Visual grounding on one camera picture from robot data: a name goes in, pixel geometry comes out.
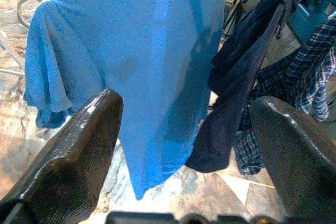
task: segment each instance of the tiled floor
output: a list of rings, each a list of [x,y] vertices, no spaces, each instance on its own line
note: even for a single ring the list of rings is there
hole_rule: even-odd
[[[24,58],[27,29],[16,18],[18,0],[0,0],[0,30]],[[29,20],[37,3],[25,6]],[[0,49],[0,66],[18,70],[10,56]],[[45,144],[35,127],[36,110],[22,100],[24,79],[0,73],[0,198],[20,178]],[[268,215],[281,220],[286,214],[264,169],[255,176],[239,174],[232,152],[230,165],[216,173],[202,174],[182,167],[163,185],[135,199],[120,144],[116,146],[110,171],[98,207],[83,223],[103,223],[112,210],[171,212],[177,219],[195,212],[208,219],[217,215],[240,215],[250,219]]]

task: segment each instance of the dark leather object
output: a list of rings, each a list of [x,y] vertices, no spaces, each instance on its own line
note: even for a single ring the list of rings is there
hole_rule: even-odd
[[[312,117],[274,97],[250,108],[266,169],[293,217],[336,223],[336,144]]]
[[[122,98],[111,90],[81,107],[0,201],[0,223],[18,202],[25,204],[34,223],[87,219],[111,165],[122,108]]]

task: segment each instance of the dark navy garment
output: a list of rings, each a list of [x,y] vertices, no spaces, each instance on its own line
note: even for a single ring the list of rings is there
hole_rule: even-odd
[[[189,157],[206,118],[225,0],[51,0],[31,21],[25,100],[58,127],[92,95],[120,93],[137,199]]]
[[[188,167],[200,172],[227,167],[241,113],[269,43],[280,35],[300,1],[261,0],[225,41],[213,59],[208,82],[219,98],[199,131]]]

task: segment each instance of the blue plaid flannel shirt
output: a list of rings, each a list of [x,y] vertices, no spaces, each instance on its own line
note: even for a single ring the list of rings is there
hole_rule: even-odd
[[[253,100],[271,95],[318,121],[328,117],[326,84],[336,76],[335,39],[336,18],[332,18],[318,26],[301,48],[259,71],[234,143],[240,173],[252,175],[264,168],[248,109]]]

